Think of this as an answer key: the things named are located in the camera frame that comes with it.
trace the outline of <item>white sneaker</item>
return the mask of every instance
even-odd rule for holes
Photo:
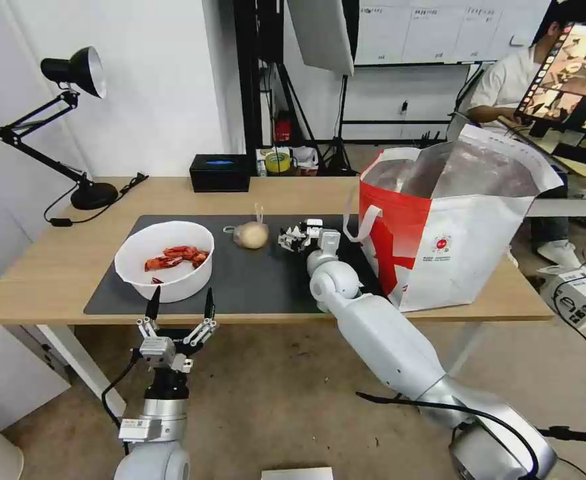
[[[537,253],[561,267],[577,269],[581,266],[581,262],[575,255],[575,246],[568,240],[555,240],[544,243],[537,249]]]

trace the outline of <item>concrete floor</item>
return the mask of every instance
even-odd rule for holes
[[[544,264],[530,254],[525,231],[513,252],[532,273]],[[579,250],[586,230],[574,228],[572,240]],[[444,357],[462,324],[417,326]],[[132,327],[80,327],[77,336],[109,378],[140,344]],[[586,344],[565,325],[490,325],[459,378],[502,396],[534,425],[586,430]],[[138,366],[120,384],[128,415],[140,412],[149,380]],[[339,480],[455,478],[448,432],[410,407],[355,396],[392,392],[332,326],[222,326],[195,356],[189,387],[192,480],[258,480],[263,469],[317,466],[332,467]],[[78,379],[4,433],[24,451],[22,480],[112,478],[123,454],[115,427]],[[553,446],[586,470],[586,444]],[[582,476],[558,464],[551,478]]]

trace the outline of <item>tape roll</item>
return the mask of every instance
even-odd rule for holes
[[[291,167],[291,156],[284,152],[271,152],[265,158],[266,170],[271,173],[284,173]]]

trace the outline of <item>cooked crayfish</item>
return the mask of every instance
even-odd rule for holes
[[[208,258],[208,252],[196,247],[173,247],[164,250],[163,257],[146,260],[144,271],[163,270],[178,266],[183,261],[190,261],[193,268],[198,268]]]
[[[157,257],[154,259],[146,260],[144,264],[144,271],[150,270],[163,270],[166,268],[173,268],[178,266],[184,261],[183,258],[170,258],[170,257]]]

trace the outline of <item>person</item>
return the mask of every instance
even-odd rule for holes
[[[518,122],[515,109],[528,91],[548,52],[570,23],[586,23],[586,0],[556,1],[544,17],[532,47],[512,53],[492,65],[469,95],[466,116],[492,131],[503,134],[508,129],[497,122],[500,116]],[[566,186],[542,194],[542,198],[566,198]],[[570,268],[581,262],[575,246],[568,240],[568,218],[539,217],[531,219],[533,250],[546,260]]]

